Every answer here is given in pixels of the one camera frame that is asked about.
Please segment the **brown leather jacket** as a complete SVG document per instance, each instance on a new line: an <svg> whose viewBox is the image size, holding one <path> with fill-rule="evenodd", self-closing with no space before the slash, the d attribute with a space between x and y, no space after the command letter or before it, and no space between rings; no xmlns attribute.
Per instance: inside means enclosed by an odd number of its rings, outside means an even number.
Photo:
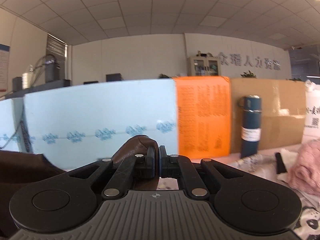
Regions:
<svg viewBox="0 0 320 240"><path fill-rule="evenodd" d="M121 163L126 157L143 154L154 147L158 154L158 144L146 135L130 138L111 157L114 163ZM16 191L28 184L63 174L65 171L51 164L42 154L1 151L1 239L6 239L17 231L9 212L9 202Z"/></svg>

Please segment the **orange cardboard box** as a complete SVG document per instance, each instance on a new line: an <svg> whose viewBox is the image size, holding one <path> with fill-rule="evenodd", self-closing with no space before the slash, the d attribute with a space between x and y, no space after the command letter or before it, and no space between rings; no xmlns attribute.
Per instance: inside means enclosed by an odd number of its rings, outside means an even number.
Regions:
<svg viewBox="0 0 320 240"><path fill-rule="evenodd" d="M190 159L228 156L231 148L231 81L223 76L174 78L178 153Z"/></svg>

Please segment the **dark blue thermos bottle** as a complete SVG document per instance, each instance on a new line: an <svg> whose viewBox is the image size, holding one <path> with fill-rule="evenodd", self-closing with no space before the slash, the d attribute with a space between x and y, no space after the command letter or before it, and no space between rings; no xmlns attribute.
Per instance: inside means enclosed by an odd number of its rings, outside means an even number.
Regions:
<svg viewBox="0 0 320 240"><path fill-rule="evenodd" d="M243 96L238 100L242 109L241 158L257 154L261 137L262 99L258 95Z"/></svg>

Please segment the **glass door cabinet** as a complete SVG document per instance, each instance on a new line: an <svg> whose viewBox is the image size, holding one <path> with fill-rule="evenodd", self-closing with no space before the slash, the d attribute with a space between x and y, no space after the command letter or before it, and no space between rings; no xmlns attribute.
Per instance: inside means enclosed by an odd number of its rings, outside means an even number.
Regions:
<svg viewBox="0 0 320 240"><path fill-rule="evenodd" d="M220 76L218 57L192 56L188 58L188 76Z"/></svg>

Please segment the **patterned bed sheet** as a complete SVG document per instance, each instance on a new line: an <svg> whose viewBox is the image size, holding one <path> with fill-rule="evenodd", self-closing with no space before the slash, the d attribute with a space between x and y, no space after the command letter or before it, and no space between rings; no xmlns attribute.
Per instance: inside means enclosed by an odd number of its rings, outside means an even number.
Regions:
<svg viewBox="0 0 320 240"><path fill-rule="evenodd" d="M284 182L279 153L233 163L168 155L172 201L187 239L319 239L319 208Z"/></svg>

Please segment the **brown cardboard box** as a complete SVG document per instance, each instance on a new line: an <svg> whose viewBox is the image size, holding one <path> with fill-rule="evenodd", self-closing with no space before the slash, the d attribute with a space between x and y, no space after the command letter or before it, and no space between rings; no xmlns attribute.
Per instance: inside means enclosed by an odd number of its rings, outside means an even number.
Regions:
<svg viewBox="0 0 320 240"><path fill-rule="evenodd" d="M244 111L243 97L261 98L261 138L259 150L300 144L306 117L305 83L255 78L231 79L231 153L239 153Z"/></svg>

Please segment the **pink knitted sweater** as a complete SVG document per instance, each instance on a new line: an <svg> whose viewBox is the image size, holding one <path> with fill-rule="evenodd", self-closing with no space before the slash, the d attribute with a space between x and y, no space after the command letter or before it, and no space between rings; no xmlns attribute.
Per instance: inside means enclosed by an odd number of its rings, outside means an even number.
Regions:
<svg viewBox="0 0 320 240"><path fill-rule="evenodd" d="M319 196L319 139L304 143L288 172L291 188Z"/></svg>

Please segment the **white shopping bag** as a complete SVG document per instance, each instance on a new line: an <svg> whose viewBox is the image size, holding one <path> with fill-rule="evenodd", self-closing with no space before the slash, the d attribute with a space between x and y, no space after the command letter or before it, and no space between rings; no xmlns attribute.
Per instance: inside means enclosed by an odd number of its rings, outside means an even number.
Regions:
<svg viewBox="0 0 320 240"><path fill-rule="evenodd" d="M305 82L306 94L306 117L304 124L304 135L319 138L320 117L320 93L319 85L311 80Z"/></svg>

